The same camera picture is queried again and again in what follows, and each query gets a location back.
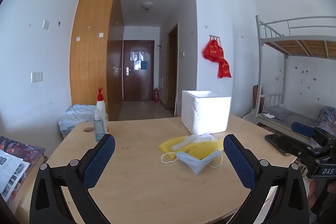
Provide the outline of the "white lotion pump bottle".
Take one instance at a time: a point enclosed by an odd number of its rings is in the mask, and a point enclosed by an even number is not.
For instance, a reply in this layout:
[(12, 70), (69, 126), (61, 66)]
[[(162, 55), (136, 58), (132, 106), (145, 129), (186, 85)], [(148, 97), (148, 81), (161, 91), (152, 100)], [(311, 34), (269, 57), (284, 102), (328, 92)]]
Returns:
[(96, 103), (97, 109), (100, 111), (100, 116), (104, 122), (104, 128), (105, 132), (108, 133), (108, 127), (107, 127), (107, 112), (106, 112), (106, 104), (104, 101), (104, 96), (102, 94), (102, 88), (98, 88), (98, 95), (97, 95), (97, 103)]

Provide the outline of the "ceiling lamp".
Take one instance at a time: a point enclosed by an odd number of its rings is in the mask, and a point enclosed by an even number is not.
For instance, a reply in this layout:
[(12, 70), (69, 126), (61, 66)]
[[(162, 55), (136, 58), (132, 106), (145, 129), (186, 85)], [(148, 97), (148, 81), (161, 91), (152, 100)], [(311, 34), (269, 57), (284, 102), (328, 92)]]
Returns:
[(141, 5), (141, 7), (145, 10), (145, 11), (149, 11), (150, 9), (152, 9), (155, 6), (155, 4), (153, 2), (143, 2), (143, 4)]

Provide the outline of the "black smartphone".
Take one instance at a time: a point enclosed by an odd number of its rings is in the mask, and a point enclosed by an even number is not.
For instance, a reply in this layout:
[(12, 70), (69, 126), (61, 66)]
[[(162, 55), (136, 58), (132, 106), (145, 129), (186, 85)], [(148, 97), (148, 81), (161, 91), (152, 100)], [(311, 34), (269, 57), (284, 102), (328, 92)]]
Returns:
[(283, 149), (281, 149), (279, 146), (278, 146), (278, 139), (279, 139), (279, 136), (276, 135), (276, 134), (267, 134), (264, 136), (265, 140), (270, 143), (274, 148), (276, 148), (277, 151), (279, 151), (282, 155), (284, 156), (288, 156), (289, 153), (285, 152)]

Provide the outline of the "white styrofoam box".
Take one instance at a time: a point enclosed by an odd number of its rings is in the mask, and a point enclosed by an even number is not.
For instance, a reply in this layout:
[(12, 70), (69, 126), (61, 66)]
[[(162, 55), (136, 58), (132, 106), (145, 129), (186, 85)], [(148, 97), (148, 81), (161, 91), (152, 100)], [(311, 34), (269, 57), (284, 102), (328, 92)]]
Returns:
[(231, 97), (212, 91), (184, 90), (181, 120), (191, 134), (215, 134), (227, 129)]

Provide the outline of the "wooden wardrobe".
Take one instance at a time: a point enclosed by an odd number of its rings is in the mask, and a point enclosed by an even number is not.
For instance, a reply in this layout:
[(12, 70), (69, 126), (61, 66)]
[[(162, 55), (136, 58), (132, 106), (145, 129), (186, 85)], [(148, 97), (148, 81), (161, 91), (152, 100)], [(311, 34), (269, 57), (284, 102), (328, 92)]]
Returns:
[(70, 46), (72, 104), (96, 104), (102, 94), (108, 119), (119, 118), (125, 24), (120, 0), (79, 0)]

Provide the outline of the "blue spray bottle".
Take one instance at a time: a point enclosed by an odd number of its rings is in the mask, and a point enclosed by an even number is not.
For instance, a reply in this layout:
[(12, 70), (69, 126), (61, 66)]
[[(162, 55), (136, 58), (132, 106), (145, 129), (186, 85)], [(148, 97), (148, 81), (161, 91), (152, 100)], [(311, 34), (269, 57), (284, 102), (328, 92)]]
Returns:
[(94, 136), (96, 139), (96, 142), (100, 141), (101, 138), (105, 135), (105, 126), (104, 126), (104, 121), (101, 117), (101, 113), (99, 109), (96, 109), (94, 111), (94, 122), (93, 122), (93, 127), (94, 127)]

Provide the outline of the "wall light switch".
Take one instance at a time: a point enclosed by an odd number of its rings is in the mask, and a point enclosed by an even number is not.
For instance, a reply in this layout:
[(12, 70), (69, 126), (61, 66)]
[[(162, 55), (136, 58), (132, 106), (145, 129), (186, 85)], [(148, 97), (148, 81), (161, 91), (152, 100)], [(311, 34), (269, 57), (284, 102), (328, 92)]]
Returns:
[(42, 72), (32, 72), (31, 73), (31, 82), (41, 82), (43, 80), (43, 73)]

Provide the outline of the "metal bunk bed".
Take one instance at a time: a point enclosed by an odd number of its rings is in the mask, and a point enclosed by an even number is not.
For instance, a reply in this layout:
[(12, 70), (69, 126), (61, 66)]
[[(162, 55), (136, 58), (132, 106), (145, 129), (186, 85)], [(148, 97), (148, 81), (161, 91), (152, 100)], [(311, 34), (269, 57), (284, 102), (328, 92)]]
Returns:
[(256, 18), (259, 78), (252, 122), (298, 137), (295, 122), (335, 126), (335, 17)]

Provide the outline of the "dark brown entrance door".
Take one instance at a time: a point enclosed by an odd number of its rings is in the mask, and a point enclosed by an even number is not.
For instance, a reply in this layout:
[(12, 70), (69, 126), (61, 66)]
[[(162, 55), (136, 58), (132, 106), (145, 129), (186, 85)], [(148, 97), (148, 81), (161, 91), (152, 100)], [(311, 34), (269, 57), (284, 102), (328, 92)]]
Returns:
[(123, 44), (123, 100), (153, 99), (154, 41), (126, 40)]

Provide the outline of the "patterned fabric magazine pile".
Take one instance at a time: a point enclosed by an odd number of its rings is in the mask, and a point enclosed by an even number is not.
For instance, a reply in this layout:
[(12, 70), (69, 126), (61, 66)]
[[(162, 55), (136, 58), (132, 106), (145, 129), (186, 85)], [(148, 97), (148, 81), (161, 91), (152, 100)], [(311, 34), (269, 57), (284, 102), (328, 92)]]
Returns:
[(8, 206), (45, 150), (1, 136), (1, 196)]

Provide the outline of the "blue surgical face mask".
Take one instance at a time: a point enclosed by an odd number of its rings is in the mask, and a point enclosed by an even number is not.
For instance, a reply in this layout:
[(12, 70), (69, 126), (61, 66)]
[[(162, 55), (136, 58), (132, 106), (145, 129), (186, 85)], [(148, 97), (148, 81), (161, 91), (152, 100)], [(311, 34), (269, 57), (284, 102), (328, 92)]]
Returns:
[[(169, 156), (169, 155), (174, 155), (175, 159), (173, 160), (168, 160), (165, 161), (164, 157)], [(185, 165), (187, 165), (194, 174), (200, 174), (201, 171), (206, 167), (210, 167), (212, 169), (218, 168), (221, 166), (222, 161), (223, 161), (223, 155), (221, 151), (215, 150), (213, 153), (210, 155), (206, 156), (203, 159), (198, 159), (192, 155), (189, 155), (188, 153), (185, 152), (168, 152), (165, 153), (161, 156), (161, 162), (163, 164), (170, 164), (174, 163), (177, 160), (183, 162)]]

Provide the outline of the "red hanging bags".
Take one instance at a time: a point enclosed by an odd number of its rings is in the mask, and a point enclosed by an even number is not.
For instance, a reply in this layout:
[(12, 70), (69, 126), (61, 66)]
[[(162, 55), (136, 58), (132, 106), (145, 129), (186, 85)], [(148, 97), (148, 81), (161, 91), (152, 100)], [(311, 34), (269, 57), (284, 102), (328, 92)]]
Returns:
[(210, 40), (203, 49), (202, 55), (206, 60), (218, 64), (219, 79), (232, 77), (229, 63), (224, 58), (224, 51), (219, 37), (210, 35)]

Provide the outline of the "red fire extinguisher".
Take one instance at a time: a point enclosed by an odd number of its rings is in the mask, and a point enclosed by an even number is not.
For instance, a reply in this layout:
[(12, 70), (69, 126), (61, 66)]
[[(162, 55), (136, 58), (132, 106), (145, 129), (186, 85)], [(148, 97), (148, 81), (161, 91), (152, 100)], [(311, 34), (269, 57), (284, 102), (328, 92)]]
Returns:
[(154, 89), (154, 102), (159, 102), (159, 88)]

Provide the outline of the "yellow foam fruit net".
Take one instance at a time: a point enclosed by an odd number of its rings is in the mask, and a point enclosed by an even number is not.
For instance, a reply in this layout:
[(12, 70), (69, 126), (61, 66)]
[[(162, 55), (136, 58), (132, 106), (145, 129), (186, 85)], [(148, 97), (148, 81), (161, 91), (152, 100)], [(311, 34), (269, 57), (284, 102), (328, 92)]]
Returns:
[[(216, 141), (204, 141), (204, 142), (199, 142), (199, 143), (190, 143), (182, 148), (180, 148), (177, 151), (172, 151), (170, 147), (172, 145), (175, 145), (181, 141), (185, 140), (185, 136), (180, 136), (177, 138), (169, 139), (159, 145), (159, 150), (165, 154), (168, 152), (185, 152), (188, 153), (189, 155), (192, 155), (198, 159), (203, 159), (206, 156), (210, 155), (213, 153), (215, 150), (222, 151), (223, 150), (223, 140), (222, 139), (217, 139)], [(170, 159), (175, 159), (174, 155), (169, 155), (167, 156)]]

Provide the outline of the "side room door frame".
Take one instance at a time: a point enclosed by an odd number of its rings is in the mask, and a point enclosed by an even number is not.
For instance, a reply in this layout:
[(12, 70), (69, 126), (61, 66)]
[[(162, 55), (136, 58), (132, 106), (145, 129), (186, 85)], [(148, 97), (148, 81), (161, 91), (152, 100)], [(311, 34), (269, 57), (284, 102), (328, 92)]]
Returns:
[(175, 116), (178, 83), (178, 24), (168, 33), (166, 70), (166, 108)]

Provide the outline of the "white foam strip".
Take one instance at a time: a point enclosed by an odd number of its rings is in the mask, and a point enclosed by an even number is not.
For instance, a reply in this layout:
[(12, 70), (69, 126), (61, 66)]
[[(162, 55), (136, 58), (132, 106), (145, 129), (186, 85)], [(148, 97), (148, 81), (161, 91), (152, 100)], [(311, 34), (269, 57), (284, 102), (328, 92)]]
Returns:
[(192, 136), (187, 137), (185, 140), (183, 140), (183, 141), (181, 141), (181, 142), (179, 142), (179, 143), (177, 143), (177, 144), (175, 144), (175, 145), (172, 145), (172, 146), (170, 147), (170, 149), (171, 149), (172, 151), (177, 151), (177, 150), (179, 150), (180, 148), (182, 148), (182, 147), (184, 147), (184, 146), (186, 146), (186, 145), (188, 145), (188, 144), (194, 142), (194, 140), (195, 140), (195, 138), (192, 137)]

